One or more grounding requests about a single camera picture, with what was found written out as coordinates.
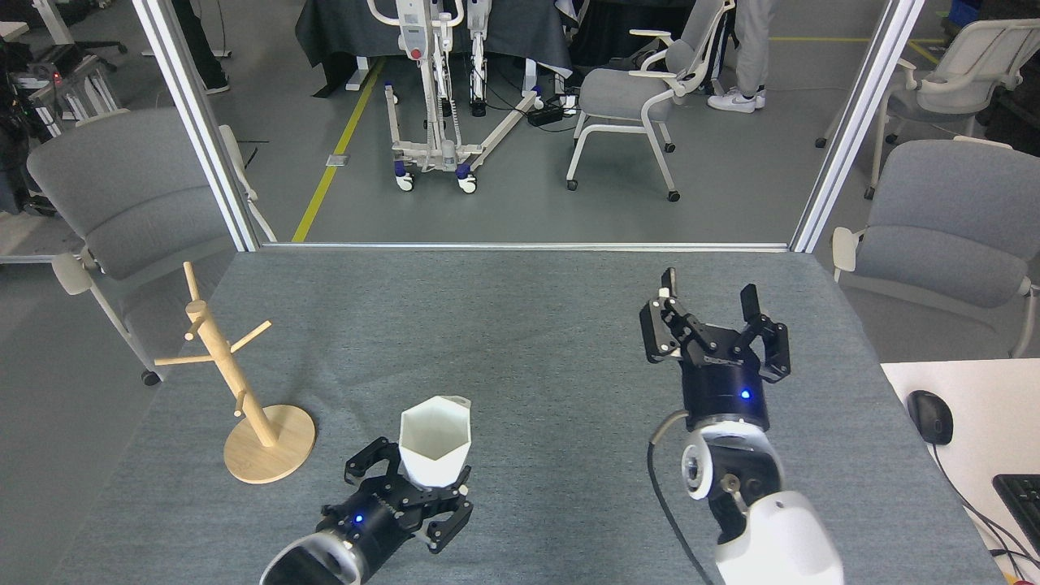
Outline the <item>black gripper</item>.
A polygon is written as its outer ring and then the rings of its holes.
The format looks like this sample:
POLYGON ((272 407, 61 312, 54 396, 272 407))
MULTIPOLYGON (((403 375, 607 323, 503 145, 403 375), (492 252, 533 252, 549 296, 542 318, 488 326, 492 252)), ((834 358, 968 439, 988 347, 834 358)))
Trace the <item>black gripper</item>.
POLYGON ((753 423, 768 430, 769 416, 762 379, 777 383, 791 373, 790 329, 761 311, 755 284, 740 290, 740 307, 746 323, 739 336, 743 361, 700 363, 700 321, 678 302, 677 274, 666 269, 655 297, 640 311, 648 362, 660 363, 668 357, 681 362, 683 407, 688 411, 686 429, 708 421, 753 423), (750 349, 754 338, 764 345, 759 360, 750 349))
POLYGON ((357 561, 386 561, 414 537, 431 554, 442 552, 472 514, 466 487, 471 466, 463 466, 457 481, 446 487, 415 487, 404 482, 398 443, 379 437, 348 459, 343 481, 360 486, 354 480, 366 477, 380 462, 388 466, 378 486, 360 487, 341 504, 323 505, 322 529, 349 544, 357 561))

